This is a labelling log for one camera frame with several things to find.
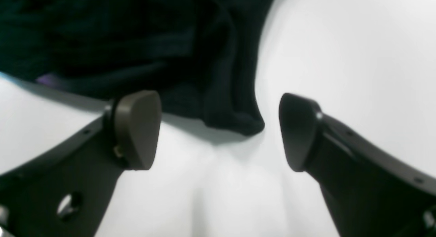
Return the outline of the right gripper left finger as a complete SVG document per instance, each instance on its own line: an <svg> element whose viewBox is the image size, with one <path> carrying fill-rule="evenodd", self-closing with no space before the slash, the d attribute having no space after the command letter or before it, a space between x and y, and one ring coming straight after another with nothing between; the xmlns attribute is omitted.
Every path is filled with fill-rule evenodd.
<svg viewBox="0 0 436 237"><path fill-rule="evenodd" d="M67 140L1 174L2 237L93 237L126 170L148 170L161 100L139 91L109 102Z"/></svg>

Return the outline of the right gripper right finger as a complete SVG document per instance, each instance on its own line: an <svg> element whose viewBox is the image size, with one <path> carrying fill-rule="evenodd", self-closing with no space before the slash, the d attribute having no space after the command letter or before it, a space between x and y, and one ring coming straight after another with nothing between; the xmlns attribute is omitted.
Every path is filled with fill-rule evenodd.
<svg viewBox="0 0 436 237"><path fill-rule="evenodd" d="M321 189L341 237L434 237L435 178L374 146L313 99L283 94L285 157Z"/></svg>

